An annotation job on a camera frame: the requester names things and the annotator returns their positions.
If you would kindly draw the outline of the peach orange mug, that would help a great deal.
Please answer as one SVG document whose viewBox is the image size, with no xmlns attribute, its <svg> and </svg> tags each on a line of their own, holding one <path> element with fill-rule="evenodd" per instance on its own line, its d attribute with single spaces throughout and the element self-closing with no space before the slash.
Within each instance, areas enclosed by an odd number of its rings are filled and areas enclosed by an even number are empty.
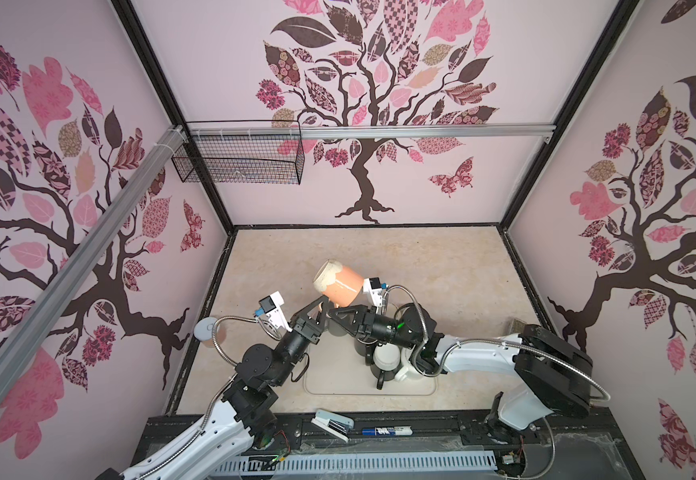
<svg viewBox="0 0 696 480">
<path fill-rule="evenodd" d="M 352 304 L 363 292 L 364 277 L 343 263 L 329 259 L 316 273 L 313 285 L 338 307 Z"/>
</svg>

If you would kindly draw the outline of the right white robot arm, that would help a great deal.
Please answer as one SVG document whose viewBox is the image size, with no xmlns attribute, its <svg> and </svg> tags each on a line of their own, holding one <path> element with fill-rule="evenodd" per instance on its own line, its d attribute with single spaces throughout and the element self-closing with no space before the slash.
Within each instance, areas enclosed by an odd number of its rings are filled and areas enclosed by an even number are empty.
<svg viewBox="0 0 696 480">
<path fill-rule="evenodd" d="M 463 339 L 437 333 L 429 313 L 412 303 L 392 316 L 376 307 L 357 305 L 326 311 L 329 321 L 373 353 L 393 346 L 394 379 L 406 381 L 477 371 L 521 380 L 509 393 L 495 396 L 488 421 L 494 428 L 522 431 L 550 414 L 585 418 L 591 410 L 591 358 L 539 325 L 519 333 L 486 339 Z"/>
</svg>

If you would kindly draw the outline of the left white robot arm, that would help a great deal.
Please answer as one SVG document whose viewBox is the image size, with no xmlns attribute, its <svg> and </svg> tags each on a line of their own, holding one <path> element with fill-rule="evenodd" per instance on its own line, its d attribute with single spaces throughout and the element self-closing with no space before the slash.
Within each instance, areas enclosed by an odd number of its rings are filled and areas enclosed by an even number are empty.
<svg viewBox="0 0 696 480">
<path fill-rule="evenodd" d="M 308 347 L 319 342 L 324 321 L 316 312 L 325 295 L 291 318 L 292 329 L 276 347 L 255 344 L 234 367 L 235 374 L 210 400 L 205 414 L 145 460 L 118 472 L 108 468 L 100 479 L 205 479 L 231 457 L 274 436 L 274 392 L 292 378 Z"/>
</svg>

